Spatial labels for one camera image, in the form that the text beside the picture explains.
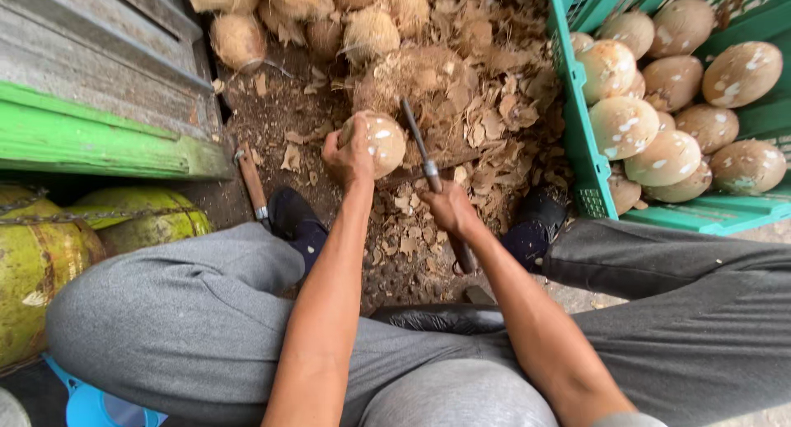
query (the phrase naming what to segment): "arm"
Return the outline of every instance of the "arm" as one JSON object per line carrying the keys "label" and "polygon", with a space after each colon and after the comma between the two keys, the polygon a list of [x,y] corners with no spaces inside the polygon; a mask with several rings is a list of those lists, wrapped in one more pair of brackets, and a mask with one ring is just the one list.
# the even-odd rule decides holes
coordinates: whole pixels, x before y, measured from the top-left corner
{"label": "arm", "polygon": [[338,425],[341,419],[373,196],[373,160],[359,126],[355,119],[354,137],[343,149],[337,149],[338,132],[324,144],[324,162],[343,183],[343,202],[291,311],[263,427]]}
{"label": "arm", "polygon": [[423,194],[437,224],[467,241],[489,278],[520,367],[548,399],[564,427],[589,427],[612,413],[637,409],[565,311],[478,218],[453,182]]}

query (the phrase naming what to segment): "gray sweatpants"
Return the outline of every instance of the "gray sweatpants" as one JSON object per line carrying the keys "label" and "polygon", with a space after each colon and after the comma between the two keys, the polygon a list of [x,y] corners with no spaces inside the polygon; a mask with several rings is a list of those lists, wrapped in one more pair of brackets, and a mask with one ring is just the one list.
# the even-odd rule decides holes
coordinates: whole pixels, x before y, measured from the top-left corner
{"label": "gray sweatpants", "polygon": [[[258,224],[91,267],[47,312],[66,371],[123,399],[221,425],[258,425],[300,254]],[[621,389],[671,427],[791,401],[791,247],[611,220],[578,220],[544,272],[635,300],[574,319]],[[505,333],[422,333],[361,319],[342,425],[377,390],[434,361],[517,367]]]}

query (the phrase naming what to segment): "hand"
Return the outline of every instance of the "hand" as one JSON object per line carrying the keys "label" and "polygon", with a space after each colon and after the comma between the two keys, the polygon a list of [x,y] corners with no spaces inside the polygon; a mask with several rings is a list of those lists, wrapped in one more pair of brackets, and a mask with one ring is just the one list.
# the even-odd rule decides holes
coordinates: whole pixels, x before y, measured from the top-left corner
{"label": "hand", "polygon": [[478,213],[470,204],[467,193],[456,182],[442,180],[442,192],[418,193],[421,200],[429,204],[434,221],[440,228],[466,240],[468,230],[480,223]]}
{"label": "hand", "polygon": [[373,156],[368,152],[365,131],[365,119],[357,113],[354,115],[354,132],[347,145],[338,149],[340,130],[330,133],[324,140],[321,158],[347,192],[354,184],[373,185]]}

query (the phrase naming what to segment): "person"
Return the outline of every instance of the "person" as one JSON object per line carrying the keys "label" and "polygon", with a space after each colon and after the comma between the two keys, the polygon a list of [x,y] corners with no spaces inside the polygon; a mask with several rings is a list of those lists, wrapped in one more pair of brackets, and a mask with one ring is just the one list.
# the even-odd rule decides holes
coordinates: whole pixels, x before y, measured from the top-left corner
{"label": "person", "polygon": [[[529,193],[503,243],[454,183],[421,196],[469,243],[505,331],[359,318],[373,166],[354,125],[323,149],[344,191],[330,231],[281,189],[271,222],[288,241],[249,223],[92,266],[47,311],[54,359],[218,425],[676,427],[791,400],[788,247],[612,220],[561,229],[551,188]],[[539,271],[631,302],[569,316]],[[276,297],[304,274],[295,301]]]}

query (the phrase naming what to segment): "black shoe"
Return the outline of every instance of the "black shoe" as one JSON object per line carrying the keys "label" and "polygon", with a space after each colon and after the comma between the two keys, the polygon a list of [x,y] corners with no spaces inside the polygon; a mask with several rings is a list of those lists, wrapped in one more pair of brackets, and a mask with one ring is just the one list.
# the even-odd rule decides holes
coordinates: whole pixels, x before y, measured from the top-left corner
{"label": "black shoe", "polygon": [[321,220],[313,212],[308,202],[290,187],[276,189],[269,198],[267,208],[269,210],[269,223],[272,226],[272,233],[281,239],[294,240],[297,234],[297,226],[303,222],[311,222],[318,225],[325,234],[330,232],[321,223]]}
{"label": "black shoe", "polygon": [[547,241],[551,242],[566,221],[567,203],[566,189],[561,189],[552,183],[533,187],[519,203],[512,226],[536,221],[547,231]]}

